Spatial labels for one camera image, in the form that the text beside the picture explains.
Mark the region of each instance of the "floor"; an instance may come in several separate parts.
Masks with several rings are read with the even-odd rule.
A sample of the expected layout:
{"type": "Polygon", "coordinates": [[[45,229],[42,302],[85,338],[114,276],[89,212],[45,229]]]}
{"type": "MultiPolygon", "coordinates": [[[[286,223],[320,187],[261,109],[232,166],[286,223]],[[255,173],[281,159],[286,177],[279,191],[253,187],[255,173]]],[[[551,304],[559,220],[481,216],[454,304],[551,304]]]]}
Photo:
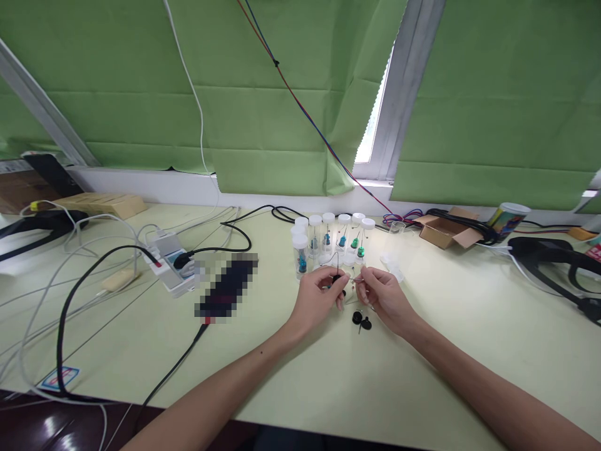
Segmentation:
{"type": "MultiPolygon", "coordinates": [[[[101,451],[117,451],[131,439],[139,405],[106,406],[106,438],[101,451]]],[[[146,407],[140,427],[162,409],[146,407]]],[[[0,390],[0,448],[3,451],[98,451],[103,432],[100,407],[66,405],[43,398],[0,390]]],[[[229,421],[208,451],[251,451],[260,426],[229,421]]],[[[410,448],[323,436],[327,451],[411,451],[410,448]]]]}

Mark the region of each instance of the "cardboard box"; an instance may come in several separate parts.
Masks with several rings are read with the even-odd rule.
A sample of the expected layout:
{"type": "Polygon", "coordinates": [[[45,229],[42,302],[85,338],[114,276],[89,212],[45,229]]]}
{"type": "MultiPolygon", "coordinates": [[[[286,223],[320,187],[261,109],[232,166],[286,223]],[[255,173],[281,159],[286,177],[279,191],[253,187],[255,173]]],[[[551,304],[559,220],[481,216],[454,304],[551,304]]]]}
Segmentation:
{"type": "Polygon", "coordinates": [[[90,216],[112,214],[127,219],[146,210],[146,204],[140,196],[132,194],[81,193],[56,201],[66,209],[79,210],[90,216]]]}
{"type": "MultiPolygon", "coordinates": [[[[57,193],[25,160],[0,162],[0,213],[19,214],[35,200],[56,200],[57,193]]],[[[42,203],[40,210],[51,209],[42,203]]]]}
{"type": "MultiPolygon", "coordinates": [[[[477,214],[459,207],[453,207],[449,214],[469,219],[478,218],[477,214]]],[[[438,216],[425,215],[415,219],[415,221],[424,225],[419,236],[441,249],[448,249],[454,243],[458,243],[461,247],[467,249],[483,238],[481,233],[470,227],[438,216]]]]}

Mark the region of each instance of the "desk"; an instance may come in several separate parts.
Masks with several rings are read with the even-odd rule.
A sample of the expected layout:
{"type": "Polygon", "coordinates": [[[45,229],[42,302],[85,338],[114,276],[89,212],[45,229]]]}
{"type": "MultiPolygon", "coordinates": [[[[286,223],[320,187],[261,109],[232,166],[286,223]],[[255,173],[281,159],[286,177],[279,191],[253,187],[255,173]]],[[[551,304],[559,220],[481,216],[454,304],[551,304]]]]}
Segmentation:
{"type": "MultiPolygon", "coordinates": [[[[193,217],[206,211],[154,205],[129,223],[140,227],[155,222],[164,227],[183,222],[186,214],[193,217]]],[[[236,317],[209,327],[151,405],[168,407],[263,342],[292,311],[298,285],[291,261],[290,225],[275,220],[268,210],[238,225],[252,239],[252,252],[259,255],[258,274],[236,317]]],[[[114,233],[115,227],[123,228],[117,223],[96,225],[86,231],[86,239],[114,233]]],[[[212,223],[185,232],[180,239],[186,248],[202,240],[203,246],[218,246],[226,233],[212,223]]],[[[385,237],[383,232],[372,233],[372,255],[379,254],[385,237]]],[[[534,288],[504,257],[480,247],[442,251],[415,239],[418,254],[403,289],[418,313],[472,357],[601,440],[599,328],[566,299],[534,288]]],[[[106,249],[116,244],[110,239],[106,242],[102,245],[106,249]]],[[[232,234],[231,247],[244,244],[242,236],[232,234]]],[[[55,258],[61,255],[58,249],[48,252],[55,258]]],[[[50,257],[30,258],[29,265],[44,258],[50,257]]],[[[80,264],[91,261],[75,258],[80,264]]],[[[366,259],[370,266],[382,267],[377,258],[366,259]]],[[[24,291],[27,284],[19,282],[22,277],[36,281],[35,286],[47,281],[53,270],[40,265],[35,266],[39,273],[34,278],[25,264],[11,266],[17,281],[3,298],[24,291]]],[[[73,277],[81,274],[81,268],[65,274],[73,277]]],[[[199,326],[193,315],[198,293],[172,299],[160,283],[152,281],[146,270],[130,291],[68,322],[65,364],[81,369],[69,385],[71,391],[141,403],[189,346],[199,326]]],[[[88,295],[95,289],[97,285],[91,284],[88,295]]],[[[55,290],[45,321],[56,317],[64,301],[65,290],[55,290]]],[[[26,299],[31,305],[33,300],[26,299]]],[[[433,450],[504,449],[427,362],[391,334],[375,314],[370,315],[372,329],[357,334],[351,323],[356,306],[348,305],[343,313],[332,310],[320,330],[279,365],[235,418],[433,450]]],[[[0,321],[5,315],[0,311],[0,321]]],[[[7,337],[20,338],[21,316],[26,318],[28,313],[12,312],[11,330],[5,332],[3,327],[0,331],[2,343],[7,337]]],[[[54,345],[51,335],[28,352],[26,364],[32,378],[40,379],[54,368],[54,345]]],[[[24,389],[16,375],[1,387],[24,389]]]]}

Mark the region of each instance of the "forearm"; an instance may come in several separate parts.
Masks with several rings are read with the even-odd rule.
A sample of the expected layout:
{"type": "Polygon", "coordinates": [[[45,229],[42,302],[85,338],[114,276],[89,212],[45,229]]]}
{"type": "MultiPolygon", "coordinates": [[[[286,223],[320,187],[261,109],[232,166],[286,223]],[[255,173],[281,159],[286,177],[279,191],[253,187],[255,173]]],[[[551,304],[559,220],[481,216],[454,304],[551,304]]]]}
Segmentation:
{"type": "Polygon", "coordinates": [[[423,321],[405,336],[512,450],[600,450],[601,443],[457,348],[423,321]]]}
{"type": "Polygon", "coordinates": [[[123,450],[204,450],[236,409],[301,338],[301,334],[285,324],[262,345],[190,390],[123,450]]]}

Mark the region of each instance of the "vr headset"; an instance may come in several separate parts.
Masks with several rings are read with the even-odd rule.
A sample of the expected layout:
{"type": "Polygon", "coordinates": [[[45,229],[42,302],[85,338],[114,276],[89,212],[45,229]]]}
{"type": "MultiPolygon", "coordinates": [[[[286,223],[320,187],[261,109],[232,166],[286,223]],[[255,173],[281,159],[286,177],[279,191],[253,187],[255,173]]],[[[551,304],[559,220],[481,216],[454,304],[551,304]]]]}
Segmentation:
{"type": "Polygon", "coordinates": [[[601,276],[601,263],[585,254],[576,252],[570,243],[564,240],[517,237],[508,242],[510,254],[522,264],[533,276],[552,290],[561,294],[578,306],[578,309],[597,326],[601,326],[601,297],[580,297],[559,285],[539,269],[540,263],[566,263],[570,265],[568,280],[573,287],[583,293],[601,294],[589,291],[577,280],[579,268],[586,269],[601,276]]]}

